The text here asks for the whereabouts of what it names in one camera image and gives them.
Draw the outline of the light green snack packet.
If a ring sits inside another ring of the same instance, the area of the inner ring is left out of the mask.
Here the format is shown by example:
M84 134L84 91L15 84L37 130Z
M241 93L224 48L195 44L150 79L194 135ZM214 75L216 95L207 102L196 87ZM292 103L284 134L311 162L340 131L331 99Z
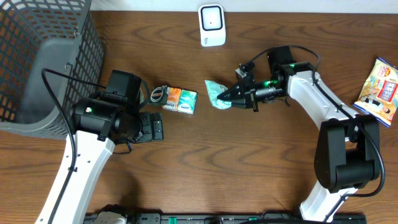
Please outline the light green snack packet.
M211 80L205 80L206 89L210 103L219 110L226 110L231 107L231 102L217 99L217 96L227 90L224 85L218 84Z

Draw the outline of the dark green round-logo packet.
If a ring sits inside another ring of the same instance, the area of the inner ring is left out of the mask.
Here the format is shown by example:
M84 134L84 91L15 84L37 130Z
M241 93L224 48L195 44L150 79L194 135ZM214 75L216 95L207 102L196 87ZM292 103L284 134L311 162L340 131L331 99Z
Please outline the dark green round-logo packet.
M167 104L170 88L167 85L154 88L149 95L148 104L154 106L163 106Z

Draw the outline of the orange small snack packet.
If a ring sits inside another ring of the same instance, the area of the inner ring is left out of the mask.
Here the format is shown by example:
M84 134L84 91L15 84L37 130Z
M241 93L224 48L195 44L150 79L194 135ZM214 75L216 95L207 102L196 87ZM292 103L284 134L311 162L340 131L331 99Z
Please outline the orange small snack packet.
M168 87L167 89L167 101L162 106L163 109L169 111L177 111L182 89Z

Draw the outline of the teal small snack packet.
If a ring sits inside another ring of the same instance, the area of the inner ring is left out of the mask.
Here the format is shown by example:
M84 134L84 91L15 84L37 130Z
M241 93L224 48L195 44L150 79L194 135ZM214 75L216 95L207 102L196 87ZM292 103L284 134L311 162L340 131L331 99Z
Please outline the teal small snack packet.
M182 90L177 111L185 114L193 114L197 102L197 92Z

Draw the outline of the large beige snack bag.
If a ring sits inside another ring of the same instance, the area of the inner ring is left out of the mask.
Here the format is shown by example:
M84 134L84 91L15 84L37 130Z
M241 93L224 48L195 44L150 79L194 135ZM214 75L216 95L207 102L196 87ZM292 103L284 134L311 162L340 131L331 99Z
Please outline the large beige snack bag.
M353 106L389 128L397 113L397 67L378 57Z

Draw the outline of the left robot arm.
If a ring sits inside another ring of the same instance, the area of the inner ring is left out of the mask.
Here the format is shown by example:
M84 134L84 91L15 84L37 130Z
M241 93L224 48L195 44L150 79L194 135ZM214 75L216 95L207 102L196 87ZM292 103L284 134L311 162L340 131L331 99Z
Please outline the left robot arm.
M140 77L113 70L107 86L78 100L66 113L42 79L65 123L68 135L63 160L37 223L83 223L96 183L118 144L132 145L164 138L162 115L143 112L147 83Z

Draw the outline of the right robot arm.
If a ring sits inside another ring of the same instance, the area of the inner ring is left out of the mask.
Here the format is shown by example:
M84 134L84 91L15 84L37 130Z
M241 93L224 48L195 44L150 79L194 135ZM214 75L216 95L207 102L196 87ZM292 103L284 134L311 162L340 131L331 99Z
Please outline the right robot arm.
M267 56L271 78L256 82L254 60L241 64L237 84L217 98L235 108L257 112L259 103L291 98L316 124L319 135L314 169L317 182L299 206L301 223L331 223L350 197L380 193L386 168L379 148L379 123L373 115L360 115L344 104L322 81L318 65L293 58L293 45L272 47Z

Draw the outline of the white barcode scanner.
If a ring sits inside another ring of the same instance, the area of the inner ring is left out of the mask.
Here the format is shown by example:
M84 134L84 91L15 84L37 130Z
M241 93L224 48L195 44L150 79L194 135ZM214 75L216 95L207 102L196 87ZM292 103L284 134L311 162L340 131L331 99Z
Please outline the white barcode scanner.
M226 42L224 9L220 4L205 4L198 9L200 42L203 47L216 47Z

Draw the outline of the dark grey mesh plastic basket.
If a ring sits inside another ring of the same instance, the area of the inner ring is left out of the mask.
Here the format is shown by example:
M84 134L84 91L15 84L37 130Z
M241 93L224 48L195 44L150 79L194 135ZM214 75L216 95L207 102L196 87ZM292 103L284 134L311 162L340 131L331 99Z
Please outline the dark grey mesh plastic basket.
M65 139L65 123L43 79L65 112L96 91L104 48L90 0L1 1L1 130Z

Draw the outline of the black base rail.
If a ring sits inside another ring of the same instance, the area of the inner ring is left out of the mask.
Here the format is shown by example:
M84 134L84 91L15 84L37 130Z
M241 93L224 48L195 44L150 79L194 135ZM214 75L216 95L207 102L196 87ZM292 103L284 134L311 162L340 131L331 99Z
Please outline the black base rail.
M306 223L298 215L282 212L264 212L262 215L166 215L138 213L121 215L106 211L87 215L83 223L132 223L132 224L235 224L235 223Z

